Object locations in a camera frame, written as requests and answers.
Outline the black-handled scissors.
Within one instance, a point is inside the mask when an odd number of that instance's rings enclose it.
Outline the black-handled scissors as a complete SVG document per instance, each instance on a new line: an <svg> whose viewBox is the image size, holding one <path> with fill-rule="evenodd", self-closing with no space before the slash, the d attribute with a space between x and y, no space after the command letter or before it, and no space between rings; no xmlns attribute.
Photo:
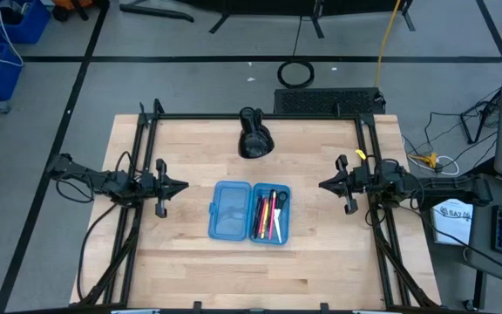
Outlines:
<svg viewBox="0 0 502 314"><path fill-rule="evenodd" d="M276 194L276 203L275 203L275 229L279 242L282 242L282 229L280 226L280 217L282 214L283 207L288 200L288 193L285 191L281 191Z"/></svg>

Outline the black metal floor bar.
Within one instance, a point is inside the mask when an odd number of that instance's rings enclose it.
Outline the black metal floor bar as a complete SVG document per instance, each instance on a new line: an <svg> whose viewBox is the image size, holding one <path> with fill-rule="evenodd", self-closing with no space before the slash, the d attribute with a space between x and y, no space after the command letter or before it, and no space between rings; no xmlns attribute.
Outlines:
<svg viewBox="0 0 502 314"><path fill-rule="evenodd" d="M185 20L190 23L194 22L194 18L192 16L174 10L147 8L138 6L136 4L125 4L125 3L121 3L119 5L119 9L126 13L153 16L153 17L166 17L171 19Z"/></svg>

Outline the black pen with yellow band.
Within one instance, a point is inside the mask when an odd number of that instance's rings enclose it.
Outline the black pen with yellow band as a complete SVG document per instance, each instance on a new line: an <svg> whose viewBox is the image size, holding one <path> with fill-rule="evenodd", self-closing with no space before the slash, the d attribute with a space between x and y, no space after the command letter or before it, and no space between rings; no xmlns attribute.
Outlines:
<svg viewBox="0 0 502 314"><path fill-rule="evenodd" d="M257 216L257 222L256 222L256 231L255 231L255 238L259 238L262 230L262 220L263 220L263 214L264 214L264 206L265 206L265 197L261 197L260 199L261 204L259 208L259 214Z"/></svg>

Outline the blue plastic pencil box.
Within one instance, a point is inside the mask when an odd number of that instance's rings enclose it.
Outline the blue plastic pencil box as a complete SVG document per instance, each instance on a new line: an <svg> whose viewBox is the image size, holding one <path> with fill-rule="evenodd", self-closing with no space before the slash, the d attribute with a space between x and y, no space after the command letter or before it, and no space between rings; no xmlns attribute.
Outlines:
<svg viewBox="0 0 502 314"><path fill-rule="evenodd" d="M269 192L275 189L276 193L288 193L282 214L280 226L282 229L282 242L278 241L275 229L275 215L272 240L267 234L264 239L252 239L252 228L255 206L259 195L270 199ZM257 183L250 185L245 181L219 181L214 189L213 201L209 206L208 236L217 240L244 241L261 244L282 246L289 239L291 214L291 189L286 185L273 183Z"/></svg>

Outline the orange and black bag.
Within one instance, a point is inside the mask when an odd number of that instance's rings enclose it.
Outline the orange and black bag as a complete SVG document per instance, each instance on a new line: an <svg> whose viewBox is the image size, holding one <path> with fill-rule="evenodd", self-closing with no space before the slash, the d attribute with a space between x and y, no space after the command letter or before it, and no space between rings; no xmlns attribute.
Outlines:
<svg viewBox="0 0 502 314"><path fill-rule="evenodd" d="M89 19L86 8L96 7L105 9L108 7L108 0L51 0L54 8L51 10L53 17L59 22L68 20L71 13L76 12L83 21Z"/></svg>

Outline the matte black pen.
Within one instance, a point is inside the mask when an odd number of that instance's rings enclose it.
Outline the matte black pen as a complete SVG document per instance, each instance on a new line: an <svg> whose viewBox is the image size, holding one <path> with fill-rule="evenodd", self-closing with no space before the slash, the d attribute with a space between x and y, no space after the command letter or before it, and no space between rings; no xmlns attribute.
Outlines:
<svg viewBox="0 0 502 314"><path fill-rule="evenodd" d="M252 239L255 239L257 237L259 219L261 216L261 208L262 208L262 196L259 195L257 198L257 203L255 206L255 212L254 212L253 228L252 228L252 234L251 234Z"/></svg>

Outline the black perforated computer case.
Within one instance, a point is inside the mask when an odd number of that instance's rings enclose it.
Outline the black perforated computer case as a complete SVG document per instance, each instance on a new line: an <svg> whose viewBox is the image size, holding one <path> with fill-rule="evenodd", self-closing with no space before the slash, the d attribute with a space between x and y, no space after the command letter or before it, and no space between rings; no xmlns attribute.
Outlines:
<svg viewBox="0 0 502 314"><path fill-rule="evenodd" d="M385 114L386 100L375 87L278 89L274 112L282 114Z"/></svg>

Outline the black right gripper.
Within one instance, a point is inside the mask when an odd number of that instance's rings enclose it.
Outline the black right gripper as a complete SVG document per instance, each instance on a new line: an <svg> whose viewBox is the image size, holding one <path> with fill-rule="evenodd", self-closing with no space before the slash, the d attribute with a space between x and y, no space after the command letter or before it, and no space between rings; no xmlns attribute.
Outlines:
<svg viewBox="0 0 502 314"><path fill-rule="evenodd" d="M346 204L344 212L346 215L352 215L358 210L357 201L354 193L366 193L375 183L375 176L370 173L369 155L360 162L358 167L353 167L351 171L347 169L349 165L347 156L341 154L336 159L337 174L319 183L319 187L337 195L344 197Z"/></svg>

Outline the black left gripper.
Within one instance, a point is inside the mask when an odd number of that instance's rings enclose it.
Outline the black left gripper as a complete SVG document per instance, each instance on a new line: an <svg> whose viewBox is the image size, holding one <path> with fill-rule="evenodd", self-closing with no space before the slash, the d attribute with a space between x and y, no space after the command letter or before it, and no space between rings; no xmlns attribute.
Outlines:
<svg viewBox="0 0 502 314"><path fill-rule="evenodd" d="M141 175L142 196L146 199L156 198L155 214L159 218L167 217L167 209L165 206L165 196L163 189L165 187L164 175L166 174L166 163L162 159L156 160L157 175L151 174L145 170ZM189 187L186 181L179 181L166 176L166 198L172 199L176 194Z"/></svg>

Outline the white printed paper sheet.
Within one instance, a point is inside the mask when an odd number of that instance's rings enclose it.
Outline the white printed paper sheet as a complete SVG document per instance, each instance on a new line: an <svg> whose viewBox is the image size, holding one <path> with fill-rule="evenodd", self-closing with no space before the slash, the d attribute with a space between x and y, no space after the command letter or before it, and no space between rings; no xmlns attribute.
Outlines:
<svg viewBox="0 0 502 314"><path fill-rule="evenodd" d="M458 245L468 243L471 233L471 219L474 207L457 199L449 199L435 205L431 210L434 243Z"/></svg>

